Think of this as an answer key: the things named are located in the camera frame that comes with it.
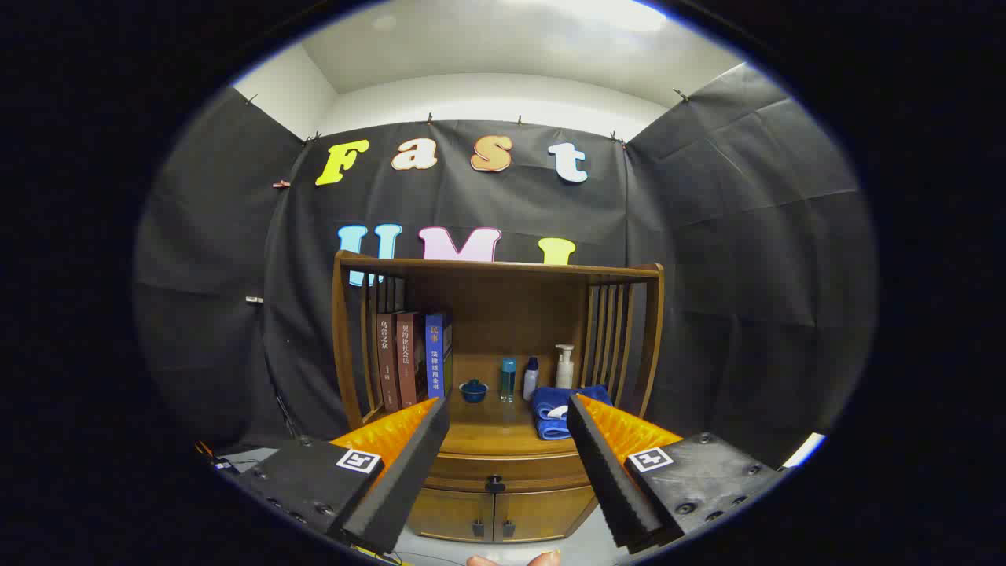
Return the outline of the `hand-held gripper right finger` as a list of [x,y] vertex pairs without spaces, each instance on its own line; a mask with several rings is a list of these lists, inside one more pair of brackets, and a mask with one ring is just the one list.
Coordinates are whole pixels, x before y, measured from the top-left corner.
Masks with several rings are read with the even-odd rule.
[[581,394],[567,426],[608,530],[631,554],[725,522],[787,474],[718,435],[681,437]]

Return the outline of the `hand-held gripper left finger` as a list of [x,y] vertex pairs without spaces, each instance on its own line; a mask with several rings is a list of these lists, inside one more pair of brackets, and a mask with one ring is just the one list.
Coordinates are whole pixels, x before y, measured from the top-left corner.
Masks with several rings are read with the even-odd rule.
[[303,529],[387,554],[398,544],[449,426],[448,402],[435,398],[338,439],[288,442],[229,481]]

